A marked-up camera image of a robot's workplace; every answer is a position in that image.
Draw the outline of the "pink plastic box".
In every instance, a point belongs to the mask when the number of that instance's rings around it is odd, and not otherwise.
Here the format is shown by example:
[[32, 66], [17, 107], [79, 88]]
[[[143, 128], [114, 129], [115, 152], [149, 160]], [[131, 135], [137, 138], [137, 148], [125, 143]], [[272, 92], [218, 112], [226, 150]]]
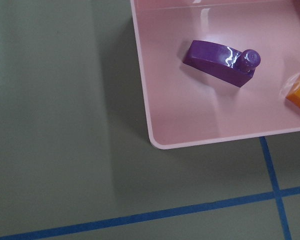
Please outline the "pink plastic box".
[[[174, 149], [300, 131], [285, 99], [300, 74], [300, 0], [133, 0], [148, 136]], [[236, 87], [183, 63], [192, 41], [239, 51], [261, 63]]]

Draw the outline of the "purple toy block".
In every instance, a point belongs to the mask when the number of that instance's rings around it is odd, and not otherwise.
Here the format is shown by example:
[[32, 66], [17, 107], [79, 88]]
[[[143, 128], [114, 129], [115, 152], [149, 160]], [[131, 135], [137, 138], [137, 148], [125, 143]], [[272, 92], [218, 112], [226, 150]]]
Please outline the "purple toy block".
[[183, 63], [240, 88], [254, 76], [261, 56], [253, 49], [241, 52], [226, 45], [193, 40]]

